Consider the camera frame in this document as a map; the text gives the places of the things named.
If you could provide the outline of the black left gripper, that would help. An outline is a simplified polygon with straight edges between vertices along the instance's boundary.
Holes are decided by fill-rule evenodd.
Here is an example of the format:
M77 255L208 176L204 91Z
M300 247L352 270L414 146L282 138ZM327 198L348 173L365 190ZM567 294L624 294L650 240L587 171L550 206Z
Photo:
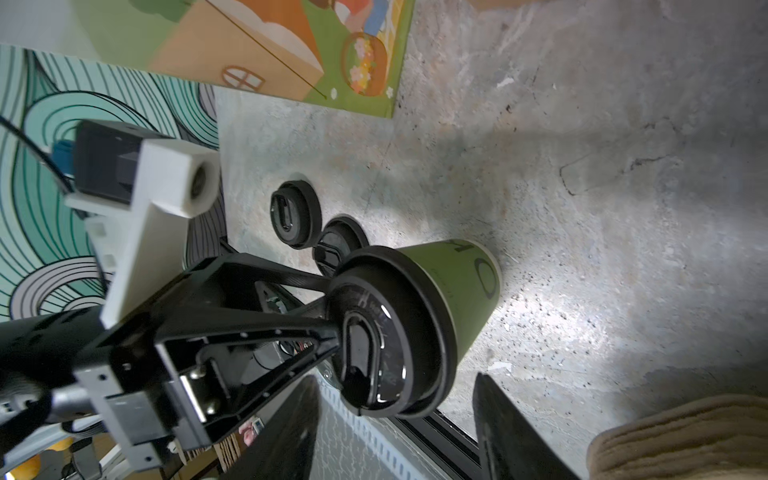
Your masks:
M162 466L167 445L210 446L341 347L319 318L252 314L257 282L326 292L330 280L247 253L197 267L197 304L106 302L105 330L73 373L138 471Z

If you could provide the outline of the black coffee cup lid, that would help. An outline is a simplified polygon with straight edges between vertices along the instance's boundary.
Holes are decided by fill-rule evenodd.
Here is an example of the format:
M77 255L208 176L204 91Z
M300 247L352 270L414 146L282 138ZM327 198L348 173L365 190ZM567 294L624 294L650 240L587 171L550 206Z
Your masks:
M270 220L278 239L302 250L313 247L322 231L322 211L312 185L289 180L271 194Z

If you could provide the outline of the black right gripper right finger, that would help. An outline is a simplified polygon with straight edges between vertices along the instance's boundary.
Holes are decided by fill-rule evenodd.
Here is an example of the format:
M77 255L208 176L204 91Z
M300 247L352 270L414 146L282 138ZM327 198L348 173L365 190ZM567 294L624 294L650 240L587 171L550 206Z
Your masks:
M472 406L484 479L577 477L491 376L476 375Z

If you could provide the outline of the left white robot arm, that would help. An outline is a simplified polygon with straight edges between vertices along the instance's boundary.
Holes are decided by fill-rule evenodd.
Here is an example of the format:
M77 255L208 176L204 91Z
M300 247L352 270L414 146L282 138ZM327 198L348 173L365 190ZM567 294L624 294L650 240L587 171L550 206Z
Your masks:
M325 293L327 278L249 254L207 259L112 327L101 308L1 326L1 454L38 428L99 416L131 465L162 465L166 444L206 447L233 433L338 351L324 303L280 312L267 291Z

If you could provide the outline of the green paper coffee cup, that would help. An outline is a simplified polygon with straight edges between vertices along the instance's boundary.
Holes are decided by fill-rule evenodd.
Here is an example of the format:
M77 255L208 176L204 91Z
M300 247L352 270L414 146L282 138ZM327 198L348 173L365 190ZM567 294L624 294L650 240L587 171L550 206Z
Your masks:
M502 278L495 257L483 245L449 239L403 247L400 253L427 274L446 303L463 359L496 309Z

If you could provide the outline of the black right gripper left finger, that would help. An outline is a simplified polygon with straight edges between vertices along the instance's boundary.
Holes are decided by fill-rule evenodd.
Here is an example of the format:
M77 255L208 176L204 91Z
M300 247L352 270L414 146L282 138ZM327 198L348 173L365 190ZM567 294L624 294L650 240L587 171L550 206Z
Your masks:
M320 421L316 378L305 376L222 479L309 479Z

